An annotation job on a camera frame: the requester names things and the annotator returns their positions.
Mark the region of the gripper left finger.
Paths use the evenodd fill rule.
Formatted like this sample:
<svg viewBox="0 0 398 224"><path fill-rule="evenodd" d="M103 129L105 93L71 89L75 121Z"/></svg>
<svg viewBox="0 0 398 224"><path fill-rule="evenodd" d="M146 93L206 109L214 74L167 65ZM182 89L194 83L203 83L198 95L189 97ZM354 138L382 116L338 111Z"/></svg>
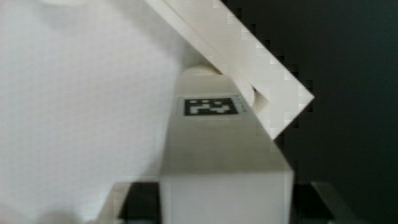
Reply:
<svg viewBox="0 0 398 224"><path fill-rule="evenodd" d="M160 224L157 182L114 184L96 224Z"/></svg>

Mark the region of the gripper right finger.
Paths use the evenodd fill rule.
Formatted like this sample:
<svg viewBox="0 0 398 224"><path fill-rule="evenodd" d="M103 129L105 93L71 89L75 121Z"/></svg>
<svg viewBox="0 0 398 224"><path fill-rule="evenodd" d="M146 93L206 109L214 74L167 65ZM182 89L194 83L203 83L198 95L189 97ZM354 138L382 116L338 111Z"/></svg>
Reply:
<svg viewBox="0 0 398 224"><path fill-rule="evenodd" d="M356 215L333 185L327 182L299 183L290 224L350 224L354 221Z"/></svg>

